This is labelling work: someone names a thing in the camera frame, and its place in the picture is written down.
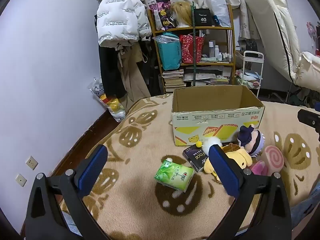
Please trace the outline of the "pink swirl roll plush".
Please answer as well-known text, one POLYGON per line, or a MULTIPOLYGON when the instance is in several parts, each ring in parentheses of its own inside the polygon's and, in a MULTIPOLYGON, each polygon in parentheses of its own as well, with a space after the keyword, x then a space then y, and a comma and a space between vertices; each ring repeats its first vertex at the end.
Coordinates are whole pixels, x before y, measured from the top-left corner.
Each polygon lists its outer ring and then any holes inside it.
POLYGON ((284 156, 276 146, 266 146, 258 160, 265 163, 267 176, 272 175, 274 172, 280 172, 284 167, 284 156))

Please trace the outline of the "yellow dog plush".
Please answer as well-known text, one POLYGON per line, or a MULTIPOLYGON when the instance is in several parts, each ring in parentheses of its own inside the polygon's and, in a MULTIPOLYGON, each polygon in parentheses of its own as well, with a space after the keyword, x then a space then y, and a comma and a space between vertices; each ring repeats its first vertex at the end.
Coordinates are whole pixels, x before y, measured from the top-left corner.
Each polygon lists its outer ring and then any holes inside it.
MULTIPOLYGON (((241 169, 250 167, 253 164, 252 157, 243 147, 239 147, 238 145, 230 143, 226 146, 222 146, 221 149, 227 155, 227 157, 233 159, 241 169)), ((206 159, 203 170, 206 174, 212 174, 215 177, 214 180, 216 182, 221 183, 220 178, 209 161, 209 158, 206 159)))

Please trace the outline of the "white-haired blindfolded doll plush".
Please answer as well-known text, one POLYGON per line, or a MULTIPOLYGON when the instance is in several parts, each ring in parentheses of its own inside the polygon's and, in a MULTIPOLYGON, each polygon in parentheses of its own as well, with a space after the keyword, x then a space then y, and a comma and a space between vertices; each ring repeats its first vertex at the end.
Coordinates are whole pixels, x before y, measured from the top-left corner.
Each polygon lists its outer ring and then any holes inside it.
POLYGON ((265 137, 253 125, 241 126, 237 141, 252 158, 256 158, 263 149, 265 137))

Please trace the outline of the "white fluffy pompom plush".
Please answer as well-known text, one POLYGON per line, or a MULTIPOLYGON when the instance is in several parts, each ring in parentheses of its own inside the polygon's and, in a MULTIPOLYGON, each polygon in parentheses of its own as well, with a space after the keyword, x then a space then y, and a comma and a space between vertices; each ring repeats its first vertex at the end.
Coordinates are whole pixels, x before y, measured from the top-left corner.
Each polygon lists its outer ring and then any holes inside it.
POLYGON ((209 149, 213 145, 219 145, 222 147, 222 142, 218 137, 210 137, 206 139, 204 142, 198 141, 196 144, 197 148, 201 148, 203 152, 208 155, 209 154, 209 149))

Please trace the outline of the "green tissue pack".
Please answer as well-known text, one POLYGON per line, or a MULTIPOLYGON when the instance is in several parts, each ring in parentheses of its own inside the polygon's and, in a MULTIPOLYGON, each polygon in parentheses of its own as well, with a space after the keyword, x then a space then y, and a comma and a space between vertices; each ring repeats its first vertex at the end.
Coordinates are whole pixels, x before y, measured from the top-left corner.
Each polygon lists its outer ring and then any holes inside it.
POLYGON ((162 185, 186 192, 194 173, 195 170, 192 167, 165 160, 156 172, 154 179, 162 185))

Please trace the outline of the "pink animal plush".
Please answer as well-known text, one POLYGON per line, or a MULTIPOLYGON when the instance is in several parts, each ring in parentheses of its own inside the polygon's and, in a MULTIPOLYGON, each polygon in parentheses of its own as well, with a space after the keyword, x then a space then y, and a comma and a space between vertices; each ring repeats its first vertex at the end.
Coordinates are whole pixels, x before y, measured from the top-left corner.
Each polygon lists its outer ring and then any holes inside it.
POLYGON ((255 164, 253 164, 250 167, 250 170, 255 174, 259 176, 267 176, 268 174, 268 166, 266 163, 262 160, 257 161, 255 164))

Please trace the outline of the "cream reclining chair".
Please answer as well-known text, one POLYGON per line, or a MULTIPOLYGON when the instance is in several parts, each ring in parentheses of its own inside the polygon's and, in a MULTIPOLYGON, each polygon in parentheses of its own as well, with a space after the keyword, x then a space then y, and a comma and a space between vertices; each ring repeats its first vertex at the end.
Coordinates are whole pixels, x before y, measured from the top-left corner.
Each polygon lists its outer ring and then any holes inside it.
POLYGON ((319 57, 301 51, 286 0, 246 0, 270 65, 294 85, 319 92, 319 57))

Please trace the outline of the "beige patterned blanket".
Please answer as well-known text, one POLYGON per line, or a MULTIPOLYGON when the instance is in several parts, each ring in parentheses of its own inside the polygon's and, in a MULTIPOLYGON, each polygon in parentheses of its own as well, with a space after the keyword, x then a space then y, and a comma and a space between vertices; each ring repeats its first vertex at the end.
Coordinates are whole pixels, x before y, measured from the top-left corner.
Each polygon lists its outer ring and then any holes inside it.
MULTIPOLYGON (((233 197, 213 174, 196 172, 173 136, 172 95, 139 100, 101 144, 108 159, 84 204, 112 239, 206 239, 233 197)), ((266 102, 260 131, 283 154, 281 178, 291 206, 319 178, 319 140, 299 108, 266 102)))

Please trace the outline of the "wooden shelf unit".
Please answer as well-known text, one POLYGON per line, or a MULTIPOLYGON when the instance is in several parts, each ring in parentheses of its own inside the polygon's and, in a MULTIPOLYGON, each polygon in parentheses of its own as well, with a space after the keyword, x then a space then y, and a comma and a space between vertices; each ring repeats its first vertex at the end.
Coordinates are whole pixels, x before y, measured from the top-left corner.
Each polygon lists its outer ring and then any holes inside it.
POLYGON ((231 67, 231 73, 229 75, 229 85, 235 84, 235 30, 234 30, 234 22, 233 22, 233 11, 232 6, 230 4, 227 5, 228 7, 228 15, 229 19, 231 21, 231 27, 217 27, 217 26, 196 26, 195 25, 195 5, 194 2, 190 6, 191 7, 191 19, 192 19, 192 25, 191 27, 183 27, 183 28, 171 28, 168 30, 156 30, 156 24, 155 24, 155 16, 153 12, 150 9, 147 9, 148 18, 150 20, 151 24, 151 31, 152 31, 152 37, 155 38, 158 35, 162 35, 164 33, 173 33, 175 31, 186 31, 186 30, 192 30, 191 35, 193 37, 193 45, 192 52, 193 52, 193 61, 192 63, 184 63, 182 62, 180 66, 193 66, 193 82, 192 86, 195 86, 196 83, 196 70, 197 66, 226 66, 231 67), (201 30, 221 30, 225 32, 225 42, 219 42, 219 46, 225 46, 226 47, 226 53, 231 55, 231 61, 217 61, 217 62, 197 62, 197 43, 196 43, 196 31, 201 30))

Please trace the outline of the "plastic bag of snacks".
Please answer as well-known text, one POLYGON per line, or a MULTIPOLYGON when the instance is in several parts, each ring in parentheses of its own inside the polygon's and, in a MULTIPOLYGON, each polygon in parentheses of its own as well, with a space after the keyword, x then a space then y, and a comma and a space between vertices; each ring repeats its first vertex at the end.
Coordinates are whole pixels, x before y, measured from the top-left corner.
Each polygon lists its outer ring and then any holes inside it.
POLYGON ((116 122, 120 123, 126 116, 125 108, 115 97, 107 97, 103 88, 101 78, 93 78, 88 89, 93 94, 93 98, 98 100, 112 115, 116 122))

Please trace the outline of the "red patterned gift bag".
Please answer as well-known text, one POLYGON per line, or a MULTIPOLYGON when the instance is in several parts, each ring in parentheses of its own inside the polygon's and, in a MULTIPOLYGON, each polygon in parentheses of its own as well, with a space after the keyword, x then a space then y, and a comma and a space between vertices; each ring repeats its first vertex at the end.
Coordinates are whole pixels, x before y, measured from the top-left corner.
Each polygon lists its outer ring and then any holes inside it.
MULTIPOLYGON (((193 35, 180 35, 182 62, 192 64, 194 62, 194 38, 193 35)), ((204 37, 196 36, 196 63, 201 61, 204 37)))

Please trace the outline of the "white plastic bag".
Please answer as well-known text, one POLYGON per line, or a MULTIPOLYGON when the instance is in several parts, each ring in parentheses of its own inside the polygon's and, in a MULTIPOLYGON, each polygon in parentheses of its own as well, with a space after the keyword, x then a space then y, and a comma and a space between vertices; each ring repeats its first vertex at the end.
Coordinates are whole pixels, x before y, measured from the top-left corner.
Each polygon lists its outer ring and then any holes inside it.
POLYGON ((208 0, 216 24, 221 27, 231 27, 229 9, 226 0, 208 0))

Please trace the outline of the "printed anime tote bag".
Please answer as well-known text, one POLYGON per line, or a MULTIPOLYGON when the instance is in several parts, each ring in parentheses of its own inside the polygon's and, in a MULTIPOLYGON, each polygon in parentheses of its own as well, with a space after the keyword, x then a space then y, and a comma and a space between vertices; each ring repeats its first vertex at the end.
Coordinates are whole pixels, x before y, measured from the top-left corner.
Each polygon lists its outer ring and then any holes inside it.
POLYGON ((157 30, 175 28, 174 18, 170 9, 171 0, 149 0, 148 6, 153 13, 157 30))

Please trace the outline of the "white puffer jacket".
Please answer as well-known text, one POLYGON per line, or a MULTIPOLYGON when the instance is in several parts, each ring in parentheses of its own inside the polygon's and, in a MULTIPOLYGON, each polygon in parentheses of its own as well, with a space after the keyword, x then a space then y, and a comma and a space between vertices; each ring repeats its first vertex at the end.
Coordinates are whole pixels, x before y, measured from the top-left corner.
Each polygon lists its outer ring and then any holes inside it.
POLYGON ((102 0, 97 10, 98 43, 101 47, 132 46, 151 36, 146 7, 141 0, 102 0))

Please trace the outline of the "wall power socket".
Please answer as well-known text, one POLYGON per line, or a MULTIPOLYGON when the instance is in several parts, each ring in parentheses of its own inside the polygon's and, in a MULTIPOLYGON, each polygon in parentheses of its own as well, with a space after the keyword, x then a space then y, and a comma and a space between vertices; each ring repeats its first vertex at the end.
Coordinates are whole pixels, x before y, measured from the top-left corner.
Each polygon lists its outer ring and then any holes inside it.
POLYGON ((32 170, 35 170, 35 168, 36 168, 37 165, 38 165, 38 162, 37 162, 32 156, 30 156, 25 163, 26 163, 26 165, 27 165, 29 168, 31 168, 32 170))
POLYGON ((27 182, 27 180, 21 174, 18 174, 15 180, 21 187, 24 187, 27 182))

